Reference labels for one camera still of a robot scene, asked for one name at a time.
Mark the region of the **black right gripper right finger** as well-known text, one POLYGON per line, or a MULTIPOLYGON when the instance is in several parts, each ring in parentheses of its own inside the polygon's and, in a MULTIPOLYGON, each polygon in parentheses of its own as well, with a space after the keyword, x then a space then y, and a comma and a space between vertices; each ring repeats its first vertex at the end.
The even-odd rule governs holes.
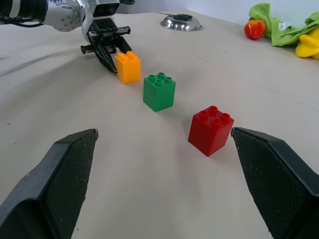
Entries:
POLYGON ((282 139, 233 127, 244 177, 271 236, 319 237, 319 176, 282 139))

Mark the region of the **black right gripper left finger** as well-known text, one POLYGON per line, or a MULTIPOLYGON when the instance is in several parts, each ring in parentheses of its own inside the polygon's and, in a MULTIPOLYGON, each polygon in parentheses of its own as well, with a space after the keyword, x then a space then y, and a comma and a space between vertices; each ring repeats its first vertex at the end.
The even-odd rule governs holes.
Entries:
POLYGON ((69 239, 86 199, 97 129, 56 141, 0 206, 2 239, 69 239))

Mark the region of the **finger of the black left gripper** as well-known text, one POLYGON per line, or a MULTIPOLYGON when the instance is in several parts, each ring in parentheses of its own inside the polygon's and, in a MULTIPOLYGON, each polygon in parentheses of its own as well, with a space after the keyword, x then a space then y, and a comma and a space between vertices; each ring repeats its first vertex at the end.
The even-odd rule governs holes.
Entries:
POLYGON ((132 48, 130 45, 127 43, 124 37, 118 36, 117 37, 117 48, 120 50, 122 53, 127 53, 128 51, 132 51, 132 48))
POLYGON ((100 63, 111 73, 117 74, 116 66, 108 49, 100 41, 94 41, 93 48, 100 63))

